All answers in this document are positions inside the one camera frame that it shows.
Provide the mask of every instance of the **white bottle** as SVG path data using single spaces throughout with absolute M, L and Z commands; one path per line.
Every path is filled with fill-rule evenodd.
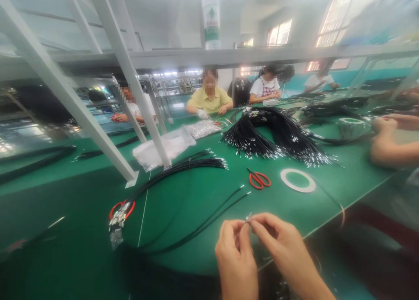
M 220 0 L 202 0 L 205 49 L 221 49 Z

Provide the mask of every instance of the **green table surface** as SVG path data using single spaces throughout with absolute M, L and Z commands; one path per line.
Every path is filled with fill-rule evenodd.
M 175 120 L 167 128 L 170 131 L 196 121 L 198 118 L 195 116 L 181 122 Z M 330 138 L 338 135 L 337 126 L 333 123 L 311 129 Z M 260 131 L 269 136 L 267 129 L 261 128 Z M 119 143 L 132 136 L 124 134 L 111 139 Z M 249 191 L 252 193 L 205 232 L 170 253 L 152 257 L 156 262 L 179 271 L 215 274 L 217 265 L 213 251 L 223 220 L 244 219 L 250 212 L 267 211 L 293 223 L 303 236 L 307 236 L 341 213 L 340 207 L 325 191 L 346 208 L 394 174 L 393 170 L 382 169 L 369 162 L 368 142 L 341 147 L 324 146 L 326 152 L 338 158 L 340 166 L 306 168 L 304 163 L 289 158 L 240 158 L 234 147 L 219 143 L 219 140 L 218 134 L 202 138 L 179 158 L 211 148 L 217 156 L 226 159 L 229 170 L 189 170 L 173 175 L 150 189 L 147 195 L 137 200 L 135 210 L 125 224 L 125 242 L 132 246 L 145 244 L 171 222 L 164 235 L 149 250 L 163 248 L 194 230 L 235 189 L 244 185 L 235 198 Z M 0 186 L 3 218 L 0 223 L 0 250 L 19 239 L 35 236 L 55 220 L 65 217 L 49 231 L 51 240 L 27 245 L 10 258 L 5 269 L 9 290 L 16 298 L 25 290 L 45 296 L 48 288 L 48 294 L 53 294 L 53 298 L 69 294 L 76 296 L 82 289 L 87 293 L 95 292 L 97 297 L 123 298 L 124 291 L 114 288 L 118 274 L 110 273 L 112 250 L 108 215 L 112 206 L 135 193 L 149 179 L 150 173 L 145 173 L 132 156 L 132 149 L 137 144 L 121 148 L 122 155 L 133 168 L 140 170 L 136 186 L 125 189 L 124 179 L 104 155 L 84 161 L 74 160 L 83 150 L 97 149 L 91 139 L 60 142 L 63 143 L 76 145 L 77 152 Z M 247 167 L 267 175 L 271 186 L 263 190 L 251 187 Z M 304 194 L 288 188 L 280 179 L 280 172 L 286 168 L 308 173 L 318 184 L 316 190 Z

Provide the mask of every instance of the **tape roll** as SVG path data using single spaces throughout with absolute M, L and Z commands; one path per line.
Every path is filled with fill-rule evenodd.
M 287 174 L 289 173 L 297 173 L 302 175 L 304 178 L 307 179 L 307 181 L 309 182 L 309 185 L 307 187 L 299 187 L 296 186 L 294 184 L 292 184 L 291 182 L 288 181 L 287 179 Z M 301 192 L 301 193 L 311 193 L 316 189 L 316 182 L 314 182 L 313 178 L 310 177 L 307 173 L 297 170 L 297 169 L 284 169 L 281 171 L 281 180 L 286 184 L 286 186 L 288 186 L 289 188 Z
M 352 119 L 352 118 L 341 118 L 340 121 L 351 123 L 351 124 L 364 124 L 362 120 Z
M 364 121 L 353 118 L 339 119 L 338 127 L 341 139 L 357 138 L 368 130 L 368 126 Z

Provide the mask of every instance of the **ceiling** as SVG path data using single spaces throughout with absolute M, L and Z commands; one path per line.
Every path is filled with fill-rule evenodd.
M 99 23 L 91 0 L 78 0 L 87 20 Z M 144 47 L 167 48 L 173 46 L 198 47 L 200 41 L 201 0 L 125 0 L 136 31 Z M 19 9 L 73 18 L 66 0 L 11 0 Z M 220 0 L 222 35 L 230 43 L 241 34 L 256 31 L 258 23 L 284 7 L 298 6 L 315 0 Z M 25 15 L 24 19 L 44 42 L 67 49 L 87 49 L 74 23 L 50 18 Z M 94 34 L 103 49 L 110 44 L 103 30 L 95 28 Z

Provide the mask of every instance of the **white plastic bag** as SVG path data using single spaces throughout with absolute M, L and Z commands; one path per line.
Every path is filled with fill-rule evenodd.
M 201 120 L 185 127 L 194 139 L 203 138 L 221 131 L 221 128 L 210 120 Z
M 162 135 L 161 141 L 170 160 L 182 154 L 189 146 L 196 145 L 196 141 L 184 127 Z M 146 172 L 163 165 L 153 141 L 134 148 L 132 154 Z

